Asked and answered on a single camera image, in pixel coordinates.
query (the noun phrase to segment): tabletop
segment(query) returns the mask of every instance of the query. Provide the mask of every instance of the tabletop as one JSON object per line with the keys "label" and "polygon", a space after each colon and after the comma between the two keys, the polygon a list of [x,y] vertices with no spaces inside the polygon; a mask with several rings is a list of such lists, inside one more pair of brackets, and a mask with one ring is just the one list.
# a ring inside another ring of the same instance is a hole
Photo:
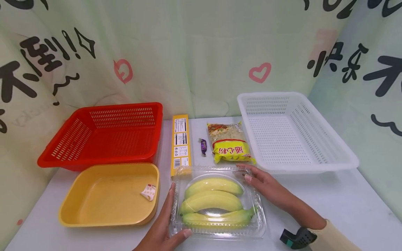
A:
{"label": "tabletop", "polygon": [[[201,156],[198,138],[208,141],[207,123],[236,123],[241,117],[190,119],[193,165],[215,165],[208,149]],[[159,214],[170,187],[170,148],[172,121],[163,121],[155,164],[160,171]],[[10,242],[6,251],[41,250],[124,250],[130,251],[142,240],[153,221],[144,226],[66,228],[57,219],[58,210],[78,175],[60,168],[35,207]],[[402,223],[367,183],[357,169],[322,174],[275,175],[296,196],[313,207],[363,251],[399,250]],[[177,250],[270,250],[288,251],[279,237],[284,228],[296,232],[298,224],[285,212],[263,198],[267,230],[262,239],[219,241],[190,237]]]}

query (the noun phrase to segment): pink heart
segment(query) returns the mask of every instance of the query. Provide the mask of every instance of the pink heart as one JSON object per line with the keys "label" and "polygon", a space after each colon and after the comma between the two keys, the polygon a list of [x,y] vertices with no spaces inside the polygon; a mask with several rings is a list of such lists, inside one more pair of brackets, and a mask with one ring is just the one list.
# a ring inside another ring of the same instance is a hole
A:
{"label": "pink heart", "polygon": [[[265,73],[262,78],[258,78],[254,76],[254,72],[262,72],[265,69]],[[248,77],[257,83],[264,83],[264,81],[267,79],[269,73],[271,72],[271,64],[270,63],[263,63],[260,67],[253,67],[250,69],[248,72]]]}
{"label": "pink heart", "polygon": [[[130,81],[133,78],[133,69],[131,68],[130,63],[125,60],[125,59],[120,59],[119,61],[114,61],[115,63],[115,74],[120,79],[120,81],[123,82],[123,84],[127,84],[128,81]],[[125,76],[125,72],[120,72],[120,67],[121,65],[127,65],[128,67],[128,76],[126,78],[123,78]]]}

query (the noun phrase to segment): yellow banana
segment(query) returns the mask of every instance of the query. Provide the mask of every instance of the yellow banana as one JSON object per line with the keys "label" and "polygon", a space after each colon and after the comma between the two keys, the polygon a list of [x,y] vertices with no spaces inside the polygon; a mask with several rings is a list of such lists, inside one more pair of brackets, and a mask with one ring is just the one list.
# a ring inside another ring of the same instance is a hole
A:
{"label": "yellow banana", "polygon": [[195,182],[186,189],[184,197],[187,199],[199,192],[219,190],[240,196],[243,189],[234,181],[225,178],[208,178]]}
{"label": "yellow banana", "polygon": [[239,198],[228,192],[211,190],[197,193],[185,199],[180,206],[180,214],[198,212],[207,208],[220,208],[229,212],[243,209]]}
{"label": "yellow banana", "polygon": [[249,210],[239,210],[227,214],[221,214],[217,217],[203,215],[199,213],[190,213],[183,215],[183,223],[193,228],[225,228],[238,229],[246,227],[254,216],[254,207]]}

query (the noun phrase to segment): wrist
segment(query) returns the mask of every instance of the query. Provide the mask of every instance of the wrist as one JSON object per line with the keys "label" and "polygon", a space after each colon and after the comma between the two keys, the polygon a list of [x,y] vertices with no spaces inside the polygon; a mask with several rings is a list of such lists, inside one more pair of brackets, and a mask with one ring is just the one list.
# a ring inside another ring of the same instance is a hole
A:
{"label": "wrist", "polygon": [[289,213],[302,227],[321,230],[326,226],[326,220],[313,208],[297,197],[287,213]]}

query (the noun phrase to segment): wrist device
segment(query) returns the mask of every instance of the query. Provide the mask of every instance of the wrist device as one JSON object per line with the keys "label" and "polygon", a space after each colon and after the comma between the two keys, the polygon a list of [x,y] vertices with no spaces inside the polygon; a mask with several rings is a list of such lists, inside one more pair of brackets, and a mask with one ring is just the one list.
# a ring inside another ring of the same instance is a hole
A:
{"label": "wrist device", "polygon": [[284,229],[280,240],[291,249],[302,249],[310,245],[317,239],[317,235],[310,232],[307,228],[301,227],[294,235]]}

